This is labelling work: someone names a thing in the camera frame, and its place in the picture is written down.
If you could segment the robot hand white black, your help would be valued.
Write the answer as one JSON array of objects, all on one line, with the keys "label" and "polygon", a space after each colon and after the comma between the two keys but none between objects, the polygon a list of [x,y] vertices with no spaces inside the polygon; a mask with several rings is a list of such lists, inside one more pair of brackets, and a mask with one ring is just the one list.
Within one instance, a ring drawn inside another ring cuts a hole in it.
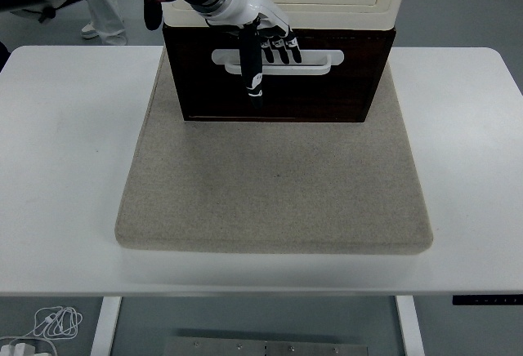
[{"label": "robot hand white black", "polygon": [[302,62],[288,17],[271,0],[207,0],[195,9],[209,26],[238,38],[241,77],[256,109],[263,106],[262,60],[274,62],[277,52],[286,65]]}]

